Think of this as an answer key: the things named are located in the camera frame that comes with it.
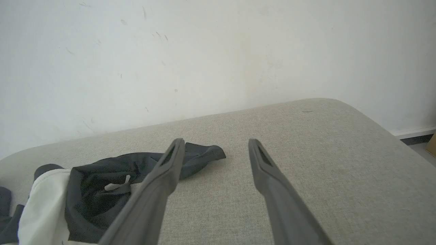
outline white baseboard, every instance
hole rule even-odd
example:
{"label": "white baseboard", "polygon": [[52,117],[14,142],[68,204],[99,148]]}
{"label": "white baseboard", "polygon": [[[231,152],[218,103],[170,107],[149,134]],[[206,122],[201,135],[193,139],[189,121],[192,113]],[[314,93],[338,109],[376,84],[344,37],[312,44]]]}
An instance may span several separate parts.
{"label": "white baseboard", "polygon": [[415,130],[410,130],[410,131],[391,132],[391,134],[393,134],[395,137],[397,137],[400,140],[412,138],[412,137],[423,136],[423,135],[427,135],[427,134],[433,134],[433,133],[436,133],[436,126],[424,128],[424,129],[415,129]]}

